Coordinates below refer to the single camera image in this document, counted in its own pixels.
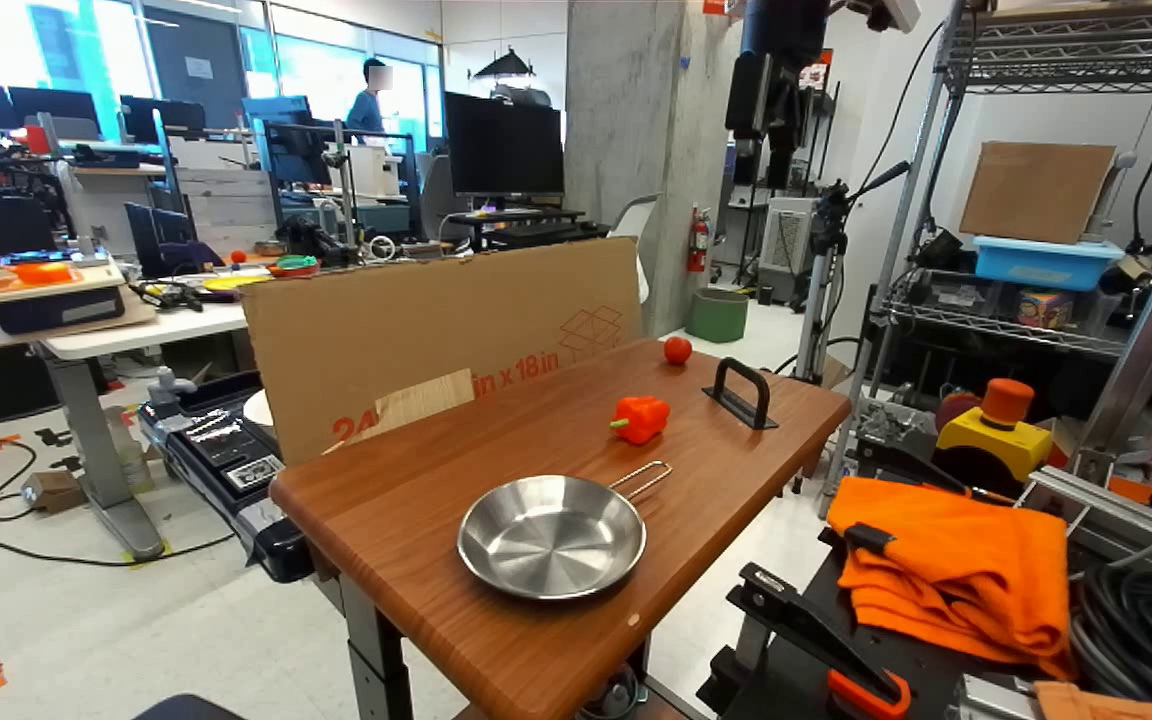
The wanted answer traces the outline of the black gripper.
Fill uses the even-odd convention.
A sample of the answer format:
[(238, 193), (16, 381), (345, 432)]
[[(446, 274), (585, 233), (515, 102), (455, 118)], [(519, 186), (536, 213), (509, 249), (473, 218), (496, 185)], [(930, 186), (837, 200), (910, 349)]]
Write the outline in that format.
[(770, 186), (787, 185), (800, 122), (800, 71), (825, 52), (827, 0), (747, 0), (725, 127), (770, 144)]

